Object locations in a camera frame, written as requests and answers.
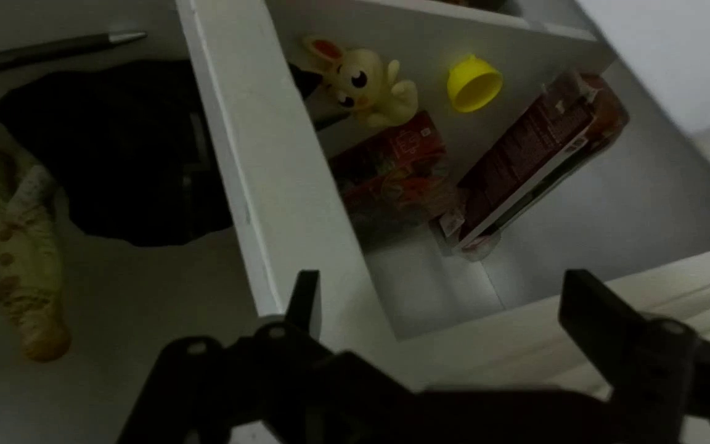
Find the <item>black and silver pen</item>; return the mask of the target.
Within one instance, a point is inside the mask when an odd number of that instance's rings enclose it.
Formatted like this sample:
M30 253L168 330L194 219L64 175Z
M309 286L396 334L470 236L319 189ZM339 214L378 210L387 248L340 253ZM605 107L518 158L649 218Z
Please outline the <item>black and silver pen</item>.
M0 51L0 72L57 59L106 51L146 38L146 31L122 31L77 36Z

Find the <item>yellow plush rabbit toy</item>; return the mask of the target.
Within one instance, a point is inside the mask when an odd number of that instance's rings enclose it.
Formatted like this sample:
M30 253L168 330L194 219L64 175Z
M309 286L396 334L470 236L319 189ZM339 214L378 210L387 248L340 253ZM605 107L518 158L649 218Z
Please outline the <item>yellow plush rabbit toy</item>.
M372 50L345 48L331 39L307 35L303 46L316 58L312 72L335 103L371 128L400 126L418 112L417 85L401 80L398 60L384 62Z

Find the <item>spotted yellow plush toy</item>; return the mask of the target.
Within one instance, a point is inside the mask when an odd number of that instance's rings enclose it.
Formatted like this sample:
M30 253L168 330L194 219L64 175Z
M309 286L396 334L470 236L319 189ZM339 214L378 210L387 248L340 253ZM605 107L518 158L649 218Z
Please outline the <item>spotted yellow plush toy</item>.
M50 202L55 182L23 149L0 149L0 309L29 360L59 359L71 345L62 309L62 259Z

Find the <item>yellow plastic cup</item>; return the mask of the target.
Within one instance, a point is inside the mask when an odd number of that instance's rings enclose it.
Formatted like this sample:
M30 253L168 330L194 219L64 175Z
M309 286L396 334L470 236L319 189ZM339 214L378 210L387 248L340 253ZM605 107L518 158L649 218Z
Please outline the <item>yellow plastic cup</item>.
M456 112L470 113L482 109L499 95L504 76L489 62L469 54L450 68L446 92Z

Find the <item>white cabinet door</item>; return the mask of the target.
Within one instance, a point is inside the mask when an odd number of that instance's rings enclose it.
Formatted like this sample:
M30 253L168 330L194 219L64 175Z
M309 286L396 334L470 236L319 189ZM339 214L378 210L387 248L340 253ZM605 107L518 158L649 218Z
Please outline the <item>white cabinet door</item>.
M671 121L710 134L710 0L576 0Z

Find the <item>brown wrapped snack packet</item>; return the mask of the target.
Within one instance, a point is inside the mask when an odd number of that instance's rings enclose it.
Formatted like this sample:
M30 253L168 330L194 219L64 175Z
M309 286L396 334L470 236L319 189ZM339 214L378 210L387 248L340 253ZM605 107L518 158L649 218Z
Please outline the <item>brown wrapped snack packet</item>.
M457 183L436 220L445 255L484 258L502 231L615 143L629 122L599 74L569 71L542 93Z

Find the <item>red snack packet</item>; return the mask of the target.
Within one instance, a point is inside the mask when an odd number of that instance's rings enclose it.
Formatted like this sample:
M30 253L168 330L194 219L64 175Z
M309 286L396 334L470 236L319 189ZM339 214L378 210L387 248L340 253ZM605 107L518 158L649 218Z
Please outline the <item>red snack packet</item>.
M459 202L446 144L425 110L335 155L328 165L363 242L416 228Z

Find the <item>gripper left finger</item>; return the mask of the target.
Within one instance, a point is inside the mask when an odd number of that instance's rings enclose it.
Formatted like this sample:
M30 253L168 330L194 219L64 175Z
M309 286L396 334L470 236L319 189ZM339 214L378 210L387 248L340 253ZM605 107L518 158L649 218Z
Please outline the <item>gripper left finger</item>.
M353 352L312 335L320 273L296 276L285 316L223 346L208 335L158 355L116 444L233 444L259 422L281 444L411 444L416 397Z

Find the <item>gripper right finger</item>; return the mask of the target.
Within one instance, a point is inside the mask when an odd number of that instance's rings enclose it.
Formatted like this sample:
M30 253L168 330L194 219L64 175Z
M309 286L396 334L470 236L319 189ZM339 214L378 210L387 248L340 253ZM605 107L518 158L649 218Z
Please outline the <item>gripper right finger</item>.
M611 386L620 444L680 444L687 416L710 422L710 341L644 316L585 269L565 272L558 320Z

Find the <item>black cloth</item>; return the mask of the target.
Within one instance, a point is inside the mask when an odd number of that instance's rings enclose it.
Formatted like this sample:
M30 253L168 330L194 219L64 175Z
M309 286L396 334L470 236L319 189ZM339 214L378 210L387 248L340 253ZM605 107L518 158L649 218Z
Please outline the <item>black cloth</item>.
M87 235L166 247L233 227L189 60L48 73L0 98L0 124Z

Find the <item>white cabinet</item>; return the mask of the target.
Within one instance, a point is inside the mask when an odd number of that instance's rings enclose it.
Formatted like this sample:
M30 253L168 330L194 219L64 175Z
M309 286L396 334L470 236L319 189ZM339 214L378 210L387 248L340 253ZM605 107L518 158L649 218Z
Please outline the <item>white cabinet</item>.
M608 386L554 318L563 270L582 265L638 309L710 340L710 134L671 121L576 0L519 17L437 0L176 0L251 294L282 314L300 269L321 272L321 338L414 386ZM284 55L304 31L373 43L432 78L439 128L467 167L554 68L606 70L636 113L624 137L527 211L480 263L445 257L424 229L364 253ZM490 104L456 112L451 67L469 54L504 76Z

